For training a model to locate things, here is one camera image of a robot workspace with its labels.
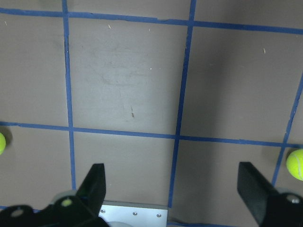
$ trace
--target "blue tape line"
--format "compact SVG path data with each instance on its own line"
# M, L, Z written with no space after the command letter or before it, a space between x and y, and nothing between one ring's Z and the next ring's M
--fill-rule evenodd
M190 10L189 10L189 21L191 21L191 22L194 21L195 10L196 10L196 0L191 0ZM172 200L173 200L173 193L174 193L177 159L178 159L178 149L179 149L179 136L180 136L180 132L181 132L183 105L184 105L184 98L185 98L185 88L186 88L186 81L187 81L187 71L188 71L192 34L193 34L193 23L189 23L188 27L187 27L186 48L185 48L185 53L184 53L183 71L182 71L182 79L181 79L181 87L180 87L178 117L177 117L177 124L176 124L176 139L175 139L175 143L174 143L174 150L173 150L173 157L172 157L172 164L171 164L168 207L172 207Z
M19 126L22 128L32 128L32 129L50 129L50 130L60 130L68 131L67 126L56 126L56 125L45 125L45 124L28 124L28 123L17 123L17 122L0 122L0 126Z
M135 132L135 131L115 131L115 130L103 130L103 129L87 129L87 128L74 128L74 131L109 134L109 135L121 135L121 136L164 138L164 139L175 139L176 137L175 135L170 135L170 134L157 134L157 133Z
M286 128L286 132L285 132L285 135L284 135L284 139L283 139L283 144L284 145L281 147L279 158L278 158L278 161L276 163L276 168L275 168L275 172L274 172L274 175L273 175L273 179L271 181L271 183L274 186L276 184L276 180L277 180L277 177L278 177L278 174L279 174L280 166L281 166L281 163L282 163L282 160L283 160L284 151L285 151L285 148L287 146L287 141L288 141L288 138L289 138L290 131L292 129L294 116L295 116L295 113L296 113L298 105L299 105L299 100L300 100L300 96L302 94L302 90L303 90L303 74L301 76L299 87L298 87L297 93L295 95L293 108L291 110L289 121L288 121L287 128Z
M288 33L288 34L303 35L303 29L289 28L289 27L228 24L228 23L216 23L216 22L206 22L206 21L195 21L194 26L196 26L196 27L233 29L233 30L245 30L245 31L277 32L277 33Z
M74 147L73 131L70 131L70 157L71 157L71 187L73 190L76 190L75 147Z
M69 23L67 1L62 0L63 28L64 28L64 54L65 54L65 84L67 99L68 126L70 128L70 157L71 157L71 187L76 189L76 170L75 170L75 147L74 131L72 121L72 100L71 100L71 69L70 69L70 48L69 48Z
M47 130L59 130L59 131L70 131L71 130L70 127L68 127L68 126L29 124L29 123L18 123L18 122L0 122L0 126L18 126L18 127L22 127L22 128L47 129ZM177 138L179 140L200 141L200 142L247 144L247 145L270 146L270 147L283 146L283 143L256 141L256 140L234 140L234 139L224 139L224 138L194 137L194 136L182 136L182 135L176 136L176 135L171 135L171 134L135 132L135 131L115 131L115 130L89 129L89 128L73 128L72 130L77 131L77 132L121 135L121 136L138 136L138 137L151 137L151 138L162 138L162 139L176 139ZM285 147L303 148L303 144L286 143Z
M20 15L20 16L36 16L36 17L62 17L63 16L62 12L5 9L5 8L0 8L0 13L11 14L11 15Z
M114 14L102 14L102 13L68 12L68 16L73 17L73 18L125 20L125 21L131 21L131 22L166 24L166 25L185 25L185 26L187 26L187 24L188 24L187 20L178 20L178 19L160 20L155 17L138 17L138 16L126 16L126 15L114 15Z
M234 144L247 144L247 145L270 146L270 147L280 147L283 145L283 143L278 143L278 142L266 142L266 141L256 141L256 140L235 140L235 139L194 137L194 136L180 136L179 138L180 140L190 140L190 141L234 143Z

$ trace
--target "tennis ball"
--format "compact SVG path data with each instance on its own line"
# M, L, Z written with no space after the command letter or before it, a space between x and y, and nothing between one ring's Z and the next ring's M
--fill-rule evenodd
M289 173L300 181L303 181L303 149L293 151L286 160Z
M6 146L5 137L2 133L0 133L0 155L4 152Z

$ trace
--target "scuff mark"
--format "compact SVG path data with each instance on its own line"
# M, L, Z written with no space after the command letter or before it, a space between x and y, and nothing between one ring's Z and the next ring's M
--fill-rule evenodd
M134 118L134 111L133 111L133 107L131 106L131 110L132 110L132 117Z

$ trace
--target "blue painter's tape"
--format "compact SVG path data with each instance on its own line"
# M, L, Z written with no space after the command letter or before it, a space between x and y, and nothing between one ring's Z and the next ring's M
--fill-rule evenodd
M292 144L292 143L286 143L286 148L303 148L303 144Z
M134 132L134 131L115 131L115 130L87 129L87 128L74 128L74 131L87 132L87 133L108 134L108 135L138 136L138 137L152 137L152 138L163 138L163 139L175 139L175 135L170 135L170 134L157 134L157 133Z
M50 129L50 130L60 130L60 131L68 131L70 129L69 127L66 126L27 124L27 123L17 123L17 122L0 122L0 126L19 126L22 128Z
M20 15L20 16L36 16L36 17L62 17L63 16L62 12L6 9L6 8L0 8L0 13Z
M289 28L289 27L274 27L274 26L261 26L261 25L241 25L241 24L228 24L228 23L216 23L206 21L195 21L196 27L209 27L209 28L223 28L233 30L245 30L245 31L260 31L260 32L277 32L303 35L303 29Z
M191 0L190 11L189 11L189 22L194 21L195 10L196 10L196 0ZM176 178L176 168L177 168L177 160L178 160L179 136L180 136L180 132L181 132L183 105L184 105L184 98L185 98L185 89L186 89L187 71L188 71L192 35L193 35L193 23L189 23L188 27L187 27L186 48L185 48L185 53L184 53L184 62L183 62L183 70L182 70L182 78L181 78L181 86L180 86L178 116L177 116L177 124L176 124L176 138L175 138L175 143L174 143L173 158L172 158L172 164L171 164L168 207L172 207L172 201L173 201L174 185L175 185L175 178Z
M166 25L185 25L185 26L188 25L187 20L177 20L177 19L160 20L155 17L137 17L137 16L113 15L113 14L102 14L102 13L68 12L68 16L73 18L125 20L131 22L166 24Z
M281 147L279 158L278 158L278 161L276 163L276 168L275 168L275 172L274 172L274 175L273 175L273 179L271 181L271 183L273 185L276 184L276 180L278 178L280 166L281 166L281 163L282 163L282 160L283 160L284 151L285 151L285 148L287 146L287 141L288 141L288 138L289 138L290 131L292 129L294 116L295 116L295 113L297 112L297 108L298 108L298 105L299 105L299 100L300 100L300 97L301 97L301 94L302 94L302 90L303 90L303 74L301 76L299 87L297 89L297 93L296 93L295 98L294 98L293 107L292 107L292 110L290 112L290 117L289 117L289 120L288 120L286 132L285 132L284 139L283 139L283 144L284 145Z
M7 206L0 206L0 209L2 209L2 210L6 209L6 208L7 208ZM36 210L36 209L33 209L33 211L34 211L34 213L40 212L40 210Z
M256 140L234 140L234 139L222 139L211 137L194 137L194 136L180 136L180 140L201 141L201 142L218 142L218 143L234 143L234 144L248 144L270 147L281 147L283 143L278 142L266 142Z
M75 147L74 147L73 131L70 131L70 157L71 157L71 187L73 190L76 190Z
M76 170L75 170L75 147L74 131L72 121L72 98L71 98L71 69L70 69L70 47L69 47L69 22L67 1L62 0L63 28L64 28L64 54L65 54L65 85L67 100L68 126L70 128L70 158L71 158L71 187L76 189Z

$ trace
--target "gray floor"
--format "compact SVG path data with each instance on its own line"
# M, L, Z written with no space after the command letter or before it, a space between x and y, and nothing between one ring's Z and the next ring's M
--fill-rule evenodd
M195 2L191 34L190 0L67 0L68 15L61 0L0 0L0 208L43 209L93 163L106 200L172 203L170 223L257 226L236 191L240 161L303 195L285 168L303 147L302 1Z

